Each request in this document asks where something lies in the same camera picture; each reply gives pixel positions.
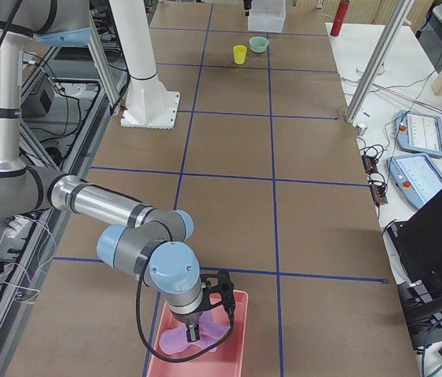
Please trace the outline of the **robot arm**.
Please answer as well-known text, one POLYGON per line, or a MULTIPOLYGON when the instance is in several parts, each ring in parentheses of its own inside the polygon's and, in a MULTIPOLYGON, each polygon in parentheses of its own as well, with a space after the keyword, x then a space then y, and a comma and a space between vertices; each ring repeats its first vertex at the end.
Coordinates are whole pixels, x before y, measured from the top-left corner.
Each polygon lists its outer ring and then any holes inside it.
POLYGON ((91 35, 86 1, 0 1, 0 219, 54 208, 107 223, 97 243, 99 258, 160 291, 185 324, 186 339, 198 341, 199 320, 210 302, 187 245, 191 216, 159 210, 73 174, 29 167, 19 157, 24 47, 31 40, 87 46, 91 35))

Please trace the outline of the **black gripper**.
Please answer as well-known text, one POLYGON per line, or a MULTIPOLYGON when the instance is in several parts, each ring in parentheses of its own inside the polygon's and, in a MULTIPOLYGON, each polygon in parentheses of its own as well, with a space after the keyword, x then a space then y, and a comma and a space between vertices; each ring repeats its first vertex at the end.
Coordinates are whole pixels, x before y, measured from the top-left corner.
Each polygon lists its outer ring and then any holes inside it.
POLYGON ((178 322, 186 326, 186 338, 188 342, 199 341, 199 319, 207 312, 207 310, 194 309, 192 312, 186 312, 186 310, 180 310, 179 312, 173 311, 173 317, 178 322))

